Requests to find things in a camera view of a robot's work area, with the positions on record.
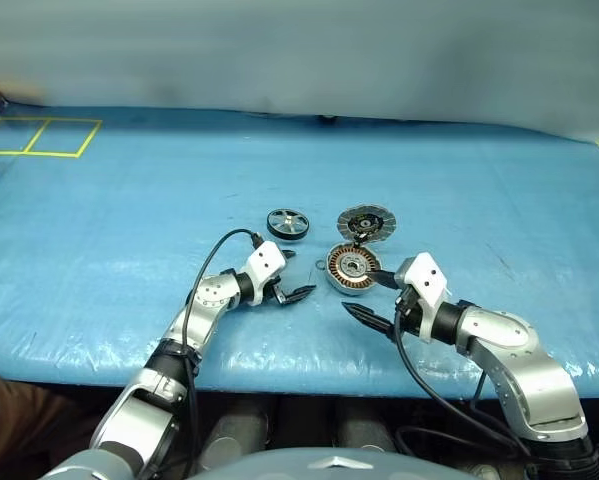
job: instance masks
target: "brown sleeve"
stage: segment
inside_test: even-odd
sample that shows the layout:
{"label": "brown sleeve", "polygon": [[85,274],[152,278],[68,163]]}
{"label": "brown sleeve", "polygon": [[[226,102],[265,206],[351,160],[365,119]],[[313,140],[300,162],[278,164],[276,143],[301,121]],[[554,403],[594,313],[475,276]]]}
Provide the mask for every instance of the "brown sleeve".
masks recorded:
{"label": "brown sleeve", "polygon": [[77,411],[72,401],[46,389],[0,378],[0,463],[35,447]]}

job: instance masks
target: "robotic arm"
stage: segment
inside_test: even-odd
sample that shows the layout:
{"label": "robotic arm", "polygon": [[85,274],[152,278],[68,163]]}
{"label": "robotic arm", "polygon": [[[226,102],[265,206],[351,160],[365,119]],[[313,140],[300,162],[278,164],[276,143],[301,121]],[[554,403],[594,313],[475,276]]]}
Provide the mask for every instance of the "robotic arm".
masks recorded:
{"label": "robotic arm", "polygon": [[[255,251],[239,272],[230,269],[205,277],[196,292],[191,292],[188,308],[177,314],[146,365],[105,415],[90,449],[70,457],[44,479],[151,478],[180,429],[186,410],[184,400],[194,389],[183,357],[190,359],[196,376],[217,322],[227,311],[242,303],[256,306],[273,296],[282,305],[294,303],[315,288],[307,285],[284,294],[279,273],[294,252],[282,251],[258,234],[251,237]],[[187,341],[182,342],[184,329]]]}
{"label": "robotic arm", "polygon": [[[369,276],[401,291],[395,323],[403,330],[425,342],[453,345],[490,377],[510,429],[532,454],[530,478],[599,479],[598,453],[588,438],[574,384],[544,351],[528,322],[469,302],[448,303],[446,278],[429,253],[407,259],[397,272],[380,270]],[[400,341],[394,324],[372,310],[350,303],[344,307],[362,323]]]}

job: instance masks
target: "white wall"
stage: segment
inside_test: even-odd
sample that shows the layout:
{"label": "white wall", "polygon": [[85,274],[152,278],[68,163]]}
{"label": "white wall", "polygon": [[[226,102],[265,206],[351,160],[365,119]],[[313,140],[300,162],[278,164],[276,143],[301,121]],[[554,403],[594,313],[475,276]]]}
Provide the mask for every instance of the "white wall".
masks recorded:
{"label": "white wall", "polygon": [[599,139],[599,0],[0,0],[0,87]]}

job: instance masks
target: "black cable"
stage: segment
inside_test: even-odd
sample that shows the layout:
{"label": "black cable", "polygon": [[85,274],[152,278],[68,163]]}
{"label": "black cable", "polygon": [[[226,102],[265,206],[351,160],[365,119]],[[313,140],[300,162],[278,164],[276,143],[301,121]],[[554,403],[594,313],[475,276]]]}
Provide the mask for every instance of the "black cable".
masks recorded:
{"label": "black cable", "polygon": [[473,428],[475,428],[479,432],[486,435],[486,437],[488,437],[490,440],[497,442],[500,445],[505,445],[506,448],[511,450],[512,454],[516,454],[518,445],[513,439],[502,435],[501,433],[491,429],[490,427],[484,425],[483,423],[479,422],[478,420],[475,420],[471,416],[465,414],[464,412],[462,412],[461,410],[459,410],[458,408],[456,408],[455,406],[450,404],[446,399],[444,399],[441,395],[439,395],[435,390],[433,390],[432,387],[430,387],[430,385],[428,385],[425,382],[425,380],[419,375],[419,373],[417,373],[417,370],[415,369],[414,365],[410,361],[410,358],[408,357],[408,354],[406,353],[406,349],[403,346],[403,340],[402,340],[403,332],[401,330],[401,313],[400,312],[397,312],[395,315],[394,325],[395,325],[394,341],[397,345],[397,350],[399,351],[399,356],[401,357],[403,364],[405,365],[406,369],[408,370],[408,373],[410,373],[410,375],[415,380],[415,382],[417,382],[417,384],[433,400],[435,400],[439,405],[441,405],[447,411],[449,411],[456,417],[460,418],[465,423],[470,424]]}
{"label": "black cable", "polygon": [[177,458],[176,460],[172,460],[166,463],[165,465],[161,465],[157,470],[155,470],[155,474],[161,475],[162,473],[167,472],[168,470],[178,467],[182,463],[187,462],[188,457],[188,454],[182,455],[180,458]]}
{"label": "black cable", "polygon": [[190,448],[190,453],[188,455],[188,459],[186,461],[186,466],[183,469],[182,478],[188,478],[190,475],[190,470],[192,469],[192,464],[194,462],[194,458],[197,454],[198,449],[198,441],[199,441],[199,405],[197,402],[197,389],[195,388],[195,375],[194,368],[195,366],[192,364],[191,358],[188,356],[188,321],[190,320],[190,314],[192,312],[192,303],[194,302],[195,296],[197,294],[197,288],[199,288],[199,284],[203,278],[208,265],[212,261],[213,257],[217,253],[217,251],[221,248],[226,240],[228,240],[233,235],[237,233],[245,233],[250,235],[250,238],[255,241],[255,233],[245,228],[237,228],[229,231],[223,237],[219,239],[219,241],[212,248],[203,264],[201,265],[201,269],[197,274],[197,278],[195,278],[195,283],[192,285],[192,289],[190,290],[190,294],[188,295],[188,301],[186,302],[186,311],[183,317],[183,325],[181,328],[181,352],[183,355],[183,361],[186,368],[186,377],[188,379],[188,417],[190,419],[190,435],[192,437],[192,446]]}
{"label": "black cable", "polygon": [[498,429],[504,435],[510,437],[519,447],[519,450],[526,456],[530,457],[530,450],[528,447],[524,445],[518,435],[516,435],[508,425],[503,423],[498,418],[493,417],[492,415],[488,415],[486,412],[483,412],[477,408],[477,402],[479,401],[479,397],[481,397],[481,391],[483,390],[483,385],[486,381],[486,372],[482,371],[481,376],[479,377],[479,383],[477,384],[477,389],[475,390],[475,394],[472,396],[470,400],[470,411],[479,417],[482,421],[490,423],[494,428]]}
{"label": "black cable", "polygon": [[410,449],[410,447],[408,447],[407,443],[403,439],[404,433],[418,433],[420,435],[428,435],[431,437],[438,437],[438,438],[447,440],[449,442],[456,443],[456,444],[461,445],[466,448],[482,451],[484,453],[493,455],[495,457],[501,456],[500,450],[488,447],[486,445],[474,442],[472,440],[467,440],[465,438],[457,437],[455,435],[451,435],[446,432],[440,432],[438,430],[431,430],[429,428],[422,428],[422,427],[410,427],[410,426],[399,427],[397,429],[397,431],[395,432],[395,439],[397,440],[397,446],[399,448],[405,447],[406,449],[410,450],[410,452],[412,452],[412,450]]}

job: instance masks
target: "blue tarp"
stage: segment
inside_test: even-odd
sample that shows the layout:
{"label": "blue tarp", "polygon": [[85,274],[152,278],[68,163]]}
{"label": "blue tarp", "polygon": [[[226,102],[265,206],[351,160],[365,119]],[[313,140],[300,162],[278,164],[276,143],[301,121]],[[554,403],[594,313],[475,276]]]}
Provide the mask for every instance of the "blue tarp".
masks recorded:
{"label": "blue tarp", "polygon": [[[311,221],[283,272],[304,302],[230,312],[199,386],[231,391],[419,396],[394,346],[341,307],[315,262],[343,239],[338,215],[374,203],[396,232],[373,246],[386,268],[429,251],[453,299],[534,324],[580,394],[599,397],[599,149],[513,128],[157,109],[22,108],[103,120],[79,158],[0,156],[0,374],[122,385],[182,307],[227,230],[265,232],[289,207]],[[22,129],[30,131],[22,134]],[[0,126],[22,149],[38,125]],[[73,151],[83,125],[48,127],[44,150]],[[239,268],[244,237],[210,270]],[[394,292],[358,299],[391,316]],[[478,368],[409,338],[442,394],[467,396]]]}

